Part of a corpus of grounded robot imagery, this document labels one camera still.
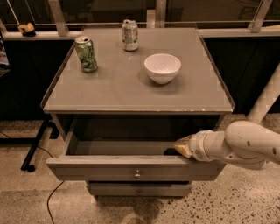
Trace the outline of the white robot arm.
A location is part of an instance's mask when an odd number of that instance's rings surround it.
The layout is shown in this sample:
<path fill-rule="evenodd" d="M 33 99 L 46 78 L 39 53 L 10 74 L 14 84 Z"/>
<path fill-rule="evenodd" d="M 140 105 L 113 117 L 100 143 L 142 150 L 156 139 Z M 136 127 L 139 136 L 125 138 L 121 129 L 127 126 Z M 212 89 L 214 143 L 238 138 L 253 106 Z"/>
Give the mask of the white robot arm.
<path fill-rule="evenodd" d="M 280 95 L 280 65 L 270 77 L 244 121 L 230 123 L 223 131 L 203 130 L 174 143 L 186 158 L 219 160 L 247 169 L 261 169 L 265 162 L 280 164 L 280 135 L 261 125 Z"/>

